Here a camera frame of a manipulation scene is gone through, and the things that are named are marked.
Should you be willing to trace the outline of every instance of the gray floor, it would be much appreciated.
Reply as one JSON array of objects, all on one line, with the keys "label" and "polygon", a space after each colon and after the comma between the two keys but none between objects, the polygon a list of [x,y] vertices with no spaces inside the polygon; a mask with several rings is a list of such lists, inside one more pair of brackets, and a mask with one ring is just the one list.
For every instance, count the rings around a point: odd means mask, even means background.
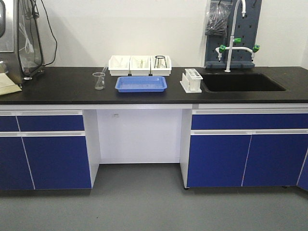
[{"label": "gray floor", "polygon": [[101,165],[92,191],[0,192],[1,231],[305,231],[308,192],[183,190],[178,164]]}]

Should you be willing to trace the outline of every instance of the white trim strip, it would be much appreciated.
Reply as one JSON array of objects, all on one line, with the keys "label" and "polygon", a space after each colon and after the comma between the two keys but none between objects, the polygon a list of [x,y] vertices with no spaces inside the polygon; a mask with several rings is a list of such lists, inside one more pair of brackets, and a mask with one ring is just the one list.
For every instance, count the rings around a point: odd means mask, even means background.
[{"label": "white trim strip", "polygon": [[246,162],[245,162],[241,186],[243,186],[244,179],[245,179],[245,173],[246,173],[246,168],[247,168],[247,161],[248,161],[248,156],[249,156],[249,151],[250,151],[251,140],[252,140],[252,135],[250,136],[250,142],[249,142],[249,147],[248,147],[248,151],[247,151]]},{"label": "white trim strip", "polygon": [[305,114],[308,108],[240,108],[240,109],[197,109],[193,115],[232,115],[232,114]]},{"label": "white trim strip", "polygon": [[[17,116],[15,116],[15,118],[16,118],[16,122],[17,122],[17,125],[18,125],[18,130],[20,131],[20,127],[19,127],[19,122],[18,122]],[[25,143],[24,143],[24,140],[23,140],[22,137],[21,137],[21,142],[23,144],[23,148],[24,148],[24,152],[25,152],[25,156],[26,156],[26,160],[27,160],[27,164],[28,164],[28,169],[29,169],[29,173],[30,173],[33,189],[35,190],[35,184],[34,184],[34,180],[33,180],[33,176],[32,176],[32,171],[31,171],[31,168],[30,168],[30,163],[29,163],[29,159],[28,159]]]},{"label": "white trim strip", "polygon": [[1,110],[192,109],[192,104],[25,104],[1,105]]},{"label": "white trim strip", "polygon": [[204,103],[199,109],[306,109],[308,103]]},{"label": "white trim strip", "polygon": [[0,132],[0,137],[20,137],[18,131],[4,131]]},{"label": "white trim strip", "polygon": [[192,136],[204,135],[251,135],[252,130],[191,130]]},{"label": "white trim strip", "polygon": [[15,116],[13,111],[0,111],[0,116]]},{"label": "white trim strip", "polygon": [[27,131],[20,132],[22,137],[85,136],[85,131]]},{"label": "white trim strip", "polygon": [[77,116],[82,115],[82,110],[35,110],[35,111],[16,111],[17,116]]},{"label": "white trim strip", "polygon": [[304,159],[302,168],[300,169],[300,173],[299,173],[299,175],[298,175],[298,179],[297,179],[297,182],[296,182],[296,185],[297,185],[297,186],[298,186],[298,184],[299,184],[299,179],[300,179],[300,177],[302,176],[302,172],[303,172],[305,163],[306,163],[306,161],[307,161],[307,155],[308,155],[308,148],[307,148],[307,152],[306,152],[306,156],[305,156],[305,159]]},{"label": "white trim strip", "polygon": [[192,136],[204,135],[279,135],[308,134],[308,129],[226,129],[226,130],[191,130]]}]

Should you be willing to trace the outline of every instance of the pegboard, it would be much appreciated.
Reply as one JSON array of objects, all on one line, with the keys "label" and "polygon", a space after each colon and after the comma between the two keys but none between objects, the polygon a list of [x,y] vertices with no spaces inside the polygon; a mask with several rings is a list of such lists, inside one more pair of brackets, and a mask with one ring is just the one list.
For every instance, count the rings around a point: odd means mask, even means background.
[{"label": "pegboard", "polygon": [[[223,36],[207,36],[206,40],[206,52],[205,52],[205,68],[226,68],[228,52],[225,51],[222,54],[221,61],[218,61],[218,54],[215,51],[215,48],[220,45],[229,46],[230,35],[232,30],[234,8],[237,0],[224,0],[224,2],[233,2],[231,13],[228,18],[227,25],[227,37]],[[242,12],[242,3],[239,5],[236,19],[236,26],[234,37],[241,38],[242,42],[239,44],[233,44],[234,47],[248,47],[253,48],[256,42],[257,27],[260,17],[262,0],[246,0],[246,15],[243,18]],[[233,50],[232,51],[232,60],[231,68],[252,68],[255,64],[251,60],[251,53],[243,50]]]}]

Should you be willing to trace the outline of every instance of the white plastic container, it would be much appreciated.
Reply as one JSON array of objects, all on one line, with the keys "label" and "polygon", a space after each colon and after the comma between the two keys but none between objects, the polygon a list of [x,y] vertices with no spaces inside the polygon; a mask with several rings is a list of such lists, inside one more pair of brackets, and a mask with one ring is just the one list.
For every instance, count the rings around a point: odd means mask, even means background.
[{"label": "white plastic container", "polygon": [[171,74],[172,63],[168,55],[163,59],[155,58],[155,55],[151,56],[151,74],[153,76],[169,76]]},{"label": "white plastic container", "polygon": [[109,59],[108,69],[112,76],[128,76],[130,55],[113,55]]},{"label": "white plastic container", "polygon": [[195,69],[185,69],[185,74],[182,74],[182,87],[186,93],[201,93],[200,83],[202,76]]},{"label": "white plastic container", "polygon": [[150,56],[132,55],[130,57],[129,68],[132,76],[148,76],[151,70]]}]

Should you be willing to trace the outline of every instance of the blue tray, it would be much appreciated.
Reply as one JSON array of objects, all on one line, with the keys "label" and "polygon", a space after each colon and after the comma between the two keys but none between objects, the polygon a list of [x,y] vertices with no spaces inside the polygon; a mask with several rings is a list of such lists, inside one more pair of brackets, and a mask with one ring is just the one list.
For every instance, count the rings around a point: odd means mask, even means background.
[{"label": "blue tray", "polygon": [[162,76],[122,76],[115,85],[119,92],[162,92],[166,88],[166,80]]}]

